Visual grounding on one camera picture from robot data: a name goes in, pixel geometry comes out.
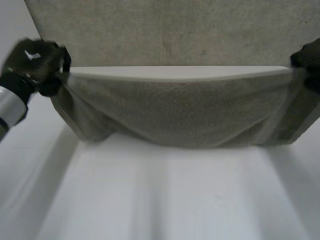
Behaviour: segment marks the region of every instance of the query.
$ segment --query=gray towel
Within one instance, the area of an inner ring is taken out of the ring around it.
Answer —
[[[304,70],[233,79],[154,80],[71,75],[52,103],[82,139],[114,132],[190,148],[293,143],[320,116]]]

